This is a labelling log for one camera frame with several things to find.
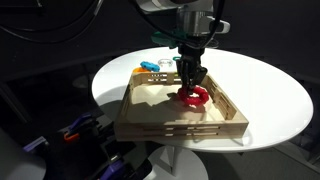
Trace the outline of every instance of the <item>blue toy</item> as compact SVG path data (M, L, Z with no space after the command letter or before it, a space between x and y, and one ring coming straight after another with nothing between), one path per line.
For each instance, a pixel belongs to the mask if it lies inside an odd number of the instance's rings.
M160 67L158 65L150 63L150 62L143 61L140 63L140 66L149 70L149 71L153 71L153 72L160 71Z

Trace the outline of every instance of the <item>white round table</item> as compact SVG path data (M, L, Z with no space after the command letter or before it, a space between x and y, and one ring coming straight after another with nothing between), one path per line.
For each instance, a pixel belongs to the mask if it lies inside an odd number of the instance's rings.
M95 101L110 120L116 114L132 70L140 62L180 56L177 49L152 48L118 57L103 66L92 83ZM281 70L244 55L206 49L202 66L246 116L240 139L170 140L160 143L206 152L245 152L268 148L299 134L310 122L313 104L305 89ZM160 71L176 71L176 66Z

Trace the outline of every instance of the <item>purple object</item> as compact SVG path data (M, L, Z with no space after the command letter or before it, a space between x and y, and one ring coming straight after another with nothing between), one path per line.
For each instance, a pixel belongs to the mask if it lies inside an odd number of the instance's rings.
M124 164L121 160L118 160L109 165L107 170L103 173L100 180L111 180L113 178L119 177L122 175L124 170Z
M47 140L41 136L38 139L32 141L31 143L27 144L26 146L23 147L23 150L26 152L31 152L32 150L34 150L37 146L39 146L42 143L47 142Z
M91 113L85 113L82 114L80 117L78 117L78 119L76 119L71 126L69 127L70 131L73 131L75 128L77 128L80 124L82 124L83 122L85 122L86 120L92 118L92 114Z

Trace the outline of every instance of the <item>blue object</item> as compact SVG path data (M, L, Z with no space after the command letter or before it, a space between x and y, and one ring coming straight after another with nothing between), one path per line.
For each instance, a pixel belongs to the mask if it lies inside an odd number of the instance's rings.
M150 62L143 61L140 63L140 66L149 70L149 71L154 71L154 72L160 71L160 67L158 65L150 63Z
M124 171L124 164L121 160L118 160L109 165L107 170L103 173L100 180L111 180L120 177Z
M88 119L92 118L92 114L91 113L84 113L82 114L80 117L78 117L78 119L76 119L71 126L69 127L70 131L75 130L78 126L80 126L82 123L84 123L85 121L87 121Z
M29 143L28 145L23 147L23 150L26 152L31 152L32 150L34 150L37 146L39 146L42 143L46 143L47 140L41 136L38 139L32 141L31 143Z

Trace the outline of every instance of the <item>red plastic object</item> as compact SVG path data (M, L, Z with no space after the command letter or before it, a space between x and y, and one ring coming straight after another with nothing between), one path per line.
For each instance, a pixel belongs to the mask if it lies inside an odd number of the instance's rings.
M80 138L80 135L79 135L79 133L77 133L77 134L74 134L74 135L72 135L72 136L69 136L68 133L65 133L64 136L63 136L63 138L64 138L64 140L65 140L66 142L70 143L70 142L73 142L73 141L79 139L79 138Z
M195 87L193 89L193 93L197 94L198 97L192 97L187 94L186 87L182 87L178 90L178 95L180 99L186 104L186 105L194 105L194 106L200 106L205 104L209 100L209 94L208 92L201 88L201 87Z

